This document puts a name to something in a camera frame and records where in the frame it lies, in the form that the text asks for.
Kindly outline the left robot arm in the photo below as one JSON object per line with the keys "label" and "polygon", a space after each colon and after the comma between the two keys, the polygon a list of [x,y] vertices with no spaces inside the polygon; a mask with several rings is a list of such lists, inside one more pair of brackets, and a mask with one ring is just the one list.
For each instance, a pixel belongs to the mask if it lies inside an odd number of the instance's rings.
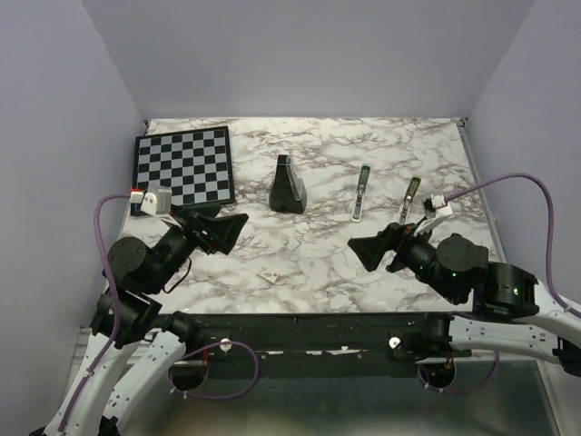
{"label": "left robot arm", "polygon": [[97,303],[82,364],[55,416],[35,434],[120,434],[170,367],[200,351],[193,324],[180,312],[161,321],[153,296],[194,251],[229,254],[249,216],[169,206],[159,219],[167,231],[154,246],[127,236],[101,250],[108,288]]}

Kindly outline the black wedge stand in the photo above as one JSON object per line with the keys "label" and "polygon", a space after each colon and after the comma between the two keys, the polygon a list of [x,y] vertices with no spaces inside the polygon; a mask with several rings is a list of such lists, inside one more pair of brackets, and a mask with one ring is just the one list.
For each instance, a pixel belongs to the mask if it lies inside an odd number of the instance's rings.
{"label": "black wedge stand", "polygon": [[277,156],[268,204],[276,213],[302,214],[305,212],[306,187],[295,171],[294,162],[289,154]]}

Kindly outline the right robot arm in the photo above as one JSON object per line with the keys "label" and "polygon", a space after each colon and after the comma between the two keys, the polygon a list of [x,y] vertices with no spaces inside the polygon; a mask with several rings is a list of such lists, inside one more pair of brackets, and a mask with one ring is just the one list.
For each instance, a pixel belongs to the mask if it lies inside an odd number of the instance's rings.
{"label": "right robot arm", "polygon": [[409,270],[453,305],[472,304],[466,315],[450,314],[443,326],[418,333],[419,348],[430,356],[452,350],[508,352],[556,363],[580,374],[580,306],[510,263],[492,262],[489,250],[458,233],[437,245],[415,224],[391,223],[371,237],[351,238],[349,248],[368,272],[384,255],[394,257],[386,270]]}

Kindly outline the small staple box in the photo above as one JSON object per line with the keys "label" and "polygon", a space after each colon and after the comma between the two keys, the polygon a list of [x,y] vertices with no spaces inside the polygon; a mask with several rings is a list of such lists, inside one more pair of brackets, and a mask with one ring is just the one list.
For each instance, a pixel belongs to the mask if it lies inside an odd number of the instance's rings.
{"label": "small staple box", "polygon": [[257,271],[257,275],[262,279],[275,283],[278,280],[279,275],[276,272],[270,271],[268,269],[261,268]]}

